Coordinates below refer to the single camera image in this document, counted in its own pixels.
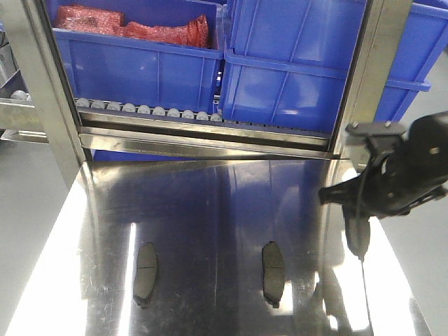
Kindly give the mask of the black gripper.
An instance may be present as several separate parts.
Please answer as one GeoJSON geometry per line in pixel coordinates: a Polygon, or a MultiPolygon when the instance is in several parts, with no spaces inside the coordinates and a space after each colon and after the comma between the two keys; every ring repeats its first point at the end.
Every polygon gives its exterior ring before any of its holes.
{"type": "Polygon", "coordinates": [[[370,154],[356,178],[322,188],[322,204],[336,203],[378,218],[407,215],[447,191],[447,113],[425,115],[409,128],[397,122],[348,125],[370,154]]]}

